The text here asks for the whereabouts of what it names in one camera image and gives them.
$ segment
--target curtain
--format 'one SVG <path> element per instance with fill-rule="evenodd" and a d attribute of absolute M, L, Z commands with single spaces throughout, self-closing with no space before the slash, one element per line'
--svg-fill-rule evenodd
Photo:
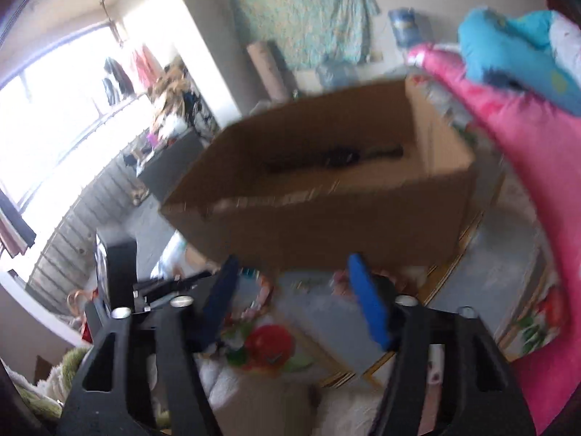
<path fill-rule="evenodd" d="M 26 224 L 10 198 L 0 190 L 0 242 L 15 257 L 32 247 L 36 233 Z"/>

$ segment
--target open cardboard box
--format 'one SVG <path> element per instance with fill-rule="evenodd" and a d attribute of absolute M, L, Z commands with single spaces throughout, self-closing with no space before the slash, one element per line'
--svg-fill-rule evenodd
<path fill-rule="evenodd" d="M 398 143 L 402 158 L 280 170 L 341 147 Z M 450 258 L 474 157 L 410 80 L 305 98 L 227 127 L 162 205 L 209 259 L 236 254 L 270 273 L 340 269 L 361 252 L 372 267 Z"/>

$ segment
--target blue pillow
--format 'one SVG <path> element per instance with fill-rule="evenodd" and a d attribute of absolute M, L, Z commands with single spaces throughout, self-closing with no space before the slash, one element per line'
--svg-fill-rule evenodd
<path fill-rule="evenodd" d="M 549 40 L 552 11 L 516 20 L 489 8 L 473 9 L 458 29 L 466 77 L 499 88 L 523 87 L 581 116 L 581 90 L 557 66 Z"/>

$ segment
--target hanging dark garment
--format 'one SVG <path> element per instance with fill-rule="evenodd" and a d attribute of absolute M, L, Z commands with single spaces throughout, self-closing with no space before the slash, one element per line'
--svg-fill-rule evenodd
<path fill-rule="evenodd" d="M 115 80 L 119 84 L 119 89 L 123 96 L 129 96 L 135 94 L 133 89 L 133 84 L 129 76 L 123 70 L 123 67 L 114 58 L 108 57 L 105 59 L 105 66 L 103 67 L 108 74 L 115 77 Z"/>
<path fill-rule="evenodd" d="M 36 233 L 26 224 L 16 207 L 0 190 L 0 242 L 11 257 L 24 254 L 32 247 Z"/>
<path fill-rule="evenodd" d="M 119 101 L 121 101 L 121 95 L 111 80 L 104 78 L 103 86 L 105 87 L 105 93 L 107 94 L 107 101 L 109 102 L 109 106 L 114 106 L 119 103 Z"/>

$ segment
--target hanging red garment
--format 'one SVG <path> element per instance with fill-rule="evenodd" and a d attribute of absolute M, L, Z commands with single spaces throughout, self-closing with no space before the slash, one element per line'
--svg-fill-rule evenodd
<path fill-rule="evenodd" d="M 145 89 L 151 87 L 163 74 L 162 66 L 145 44 L 133 50 L 131 68 Z"/>

